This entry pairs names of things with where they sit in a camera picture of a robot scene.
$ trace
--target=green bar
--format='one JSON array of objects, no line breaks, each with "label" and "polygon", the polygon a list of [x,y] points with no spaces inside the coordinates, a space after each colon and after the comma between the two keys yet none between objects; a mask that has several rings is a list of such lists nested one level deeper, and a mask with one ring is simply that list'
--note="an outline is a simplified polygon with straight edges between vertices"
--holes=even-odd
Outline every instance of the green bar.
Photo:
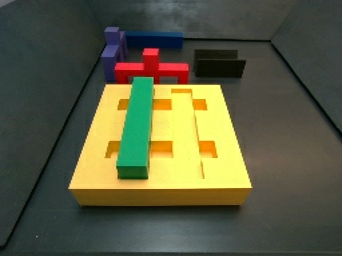
[{"label": "green bar", "polygon": [[135,77],[116,161],[118,179],[148,179],[153,78]]}]

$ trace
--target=red block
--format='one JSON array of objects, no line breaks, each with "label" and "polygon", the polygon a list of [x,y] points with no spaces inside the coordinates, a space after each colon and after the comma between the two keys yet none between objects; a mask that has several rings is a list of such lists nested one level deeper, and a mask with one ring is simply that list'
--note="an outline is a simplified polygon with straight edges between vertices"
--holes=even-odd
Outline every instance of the red block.
[{"label": "red block", "polygon": [[160,83],[160,76],[177,77],[179,84],[188,83],[187,63],[159,63],[159,49],[145,48],[143,51],[143,63],[117,62],[114,78],[118,84],[128,84],[129,76],[151,76],[155,84]]}]

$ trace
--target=dark blue block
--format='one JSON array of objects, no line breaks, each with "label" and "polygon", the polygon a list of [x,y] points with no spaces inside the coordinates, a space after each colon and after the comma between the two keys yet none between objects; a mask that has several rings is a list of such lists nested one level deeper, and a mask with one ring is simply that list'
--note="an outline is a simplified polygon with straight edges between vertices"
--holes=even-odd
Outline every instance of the dark blue block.
[{"label": "dark blue block", "polygon": [[113,67],[118,60],[118,46],[106,45],[101,53],[101,64],[104,69],[104,76],[106,82],[114,81]]},{"label": "dark blue block", "polygon": [[126,46],[137,48],[183,48],[181,32],[126,31]]}]

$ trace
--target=yellow block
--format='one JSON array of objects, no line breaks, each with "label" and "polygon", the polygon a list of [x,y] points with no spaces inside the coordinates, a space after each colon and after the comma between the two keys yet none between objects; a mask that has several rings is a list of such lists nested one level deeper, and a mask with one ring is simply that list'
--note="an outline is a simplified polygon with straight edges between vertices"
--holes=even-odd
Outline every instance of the yellow block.
[{"label": "yellow block", "polygon": [[243,204],[251,183],[219,85],[155,86],[148,179],[117,179],[129,93],[104,88],[69,184],[78,204]]}]

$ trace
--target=toy block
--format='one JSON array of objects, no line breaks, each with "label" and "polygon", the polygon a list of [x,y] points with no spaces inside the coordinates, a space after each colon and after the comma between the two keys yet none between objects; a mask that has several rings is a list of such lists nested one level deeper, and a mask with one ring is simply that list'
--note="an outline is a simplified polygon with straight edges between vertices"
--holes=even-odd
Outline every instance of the toy block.
[{"label": "toy block", "polygon": [[126,31],[126,46],[137,48],[183,48],[181,32]]},{"label": "toy block", "polygon": [[241,77],[245,60],[237,60],[236,50],[196,49],[193,71],[196,77]]},{"label": "toy block", "polygon": [[104,67],[104,77],[106,82],[114,81],[113,67],[116,62],[122,62],[126,55],[125,32],[117,27],[106,27],[104,30],[106,46],[101,53],[101,63]]},{"label": "toy block", "polygon": [[129,76],[151,76],[155,84],[160,83],[160,76],[177,77],[179,84],[188,83],[187,63],[159,63],[159,49],[145,48],[143,63],[117,63],[114,66],[116,82],[128,83]]},{"label": "toy block", "polygon": [[120,179],[148,178],[152,99],[153,79],[135,77],[116,161]]},{"label": "toy block", "polygon": [[199,59],[196,62],[196,77],[236,77],[240,78],[245,60]]},{"label": "toy block", "polygon": [[193,70],[199,59],[237,59],[237,50],[195,49]]},{"label": "toy block", "polygon": [[114,81],[113,67],[118,58],[118,46],[106,45],[101,53],[101,65],[104,69],[104,76],[106,82]]},{"label": "toy block", "polygon": [[241,205],[251,183],[219,85],[153,88],[148,179],[117,177],[130,88],[104,88],[69,183],[78,204]]},{"label": "toy block", "polygon": [[104,29],[104,37],[106,44],[118,45],[121,41],[118,27],[106,27]]}]

